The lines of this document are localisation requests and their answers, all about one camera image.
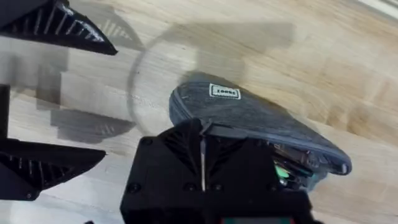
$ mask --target metal rod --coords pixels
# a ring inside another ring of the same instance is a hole
[[[10,86],[0,84],[0,139],[7,138]]]

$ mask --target white label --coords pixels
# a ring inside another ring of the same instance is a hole
[[[214,85],[210,83],[209,94],[211,97],[223,97],[228,99],[241,99],[241,92],[239,89],[228,88],[224,86]]]

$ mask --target wooden surface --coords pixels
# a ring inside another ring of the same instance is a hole
[[[0,37],[14,87],[12,138],[104,149],[93,170],[0,223],[122,223],[140,137],[171,127],[168,98],[193,71],[285,108],[346,151],[349,176],[310,194],[325,223],[398,222],[398,22],[346,0],[71,0],[110,36],[110,57]]]

